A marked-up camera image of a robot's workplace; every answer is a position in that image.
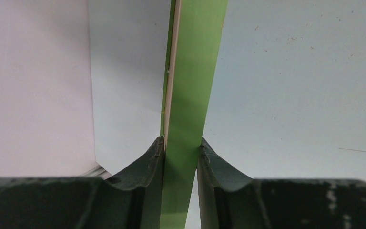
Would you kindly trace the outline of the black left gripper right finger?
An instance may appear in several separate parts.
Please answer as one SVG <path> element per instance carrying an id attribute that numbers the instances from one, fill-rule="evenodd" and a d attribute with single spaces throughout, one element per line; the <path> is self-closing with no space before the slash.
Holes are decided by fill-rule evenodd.
<path id="1" fill-rule="evenodd" d="M 253 179 L 203 139 L 197 165 L 203 229 L 366 229 L 366 182 Z"/>

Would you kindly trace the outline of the wooden picture frame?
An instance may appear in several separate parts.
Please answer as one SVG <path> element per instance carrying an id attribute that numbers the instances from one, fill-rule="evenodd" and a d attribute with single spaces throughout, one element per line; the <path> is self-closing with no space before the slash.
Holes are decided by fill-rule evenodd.
<path id="1" fill-rule="evenodd" d="M 162 229 L 186 224 L 227 5 L 225 0 L 174 3 L 163 125 Z"/>

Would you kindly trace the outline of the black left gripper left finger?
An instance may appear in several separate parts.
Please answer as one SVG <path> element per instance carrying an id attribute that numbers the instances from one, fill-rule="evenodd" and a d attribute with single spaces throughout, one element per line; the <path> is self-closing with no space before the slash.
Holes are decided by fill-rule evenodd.
<path id="1" fill-rule="evenodd" d="M 117 174 L 0 177 L 0 229 L 157 229 L 164 139 Z"/>

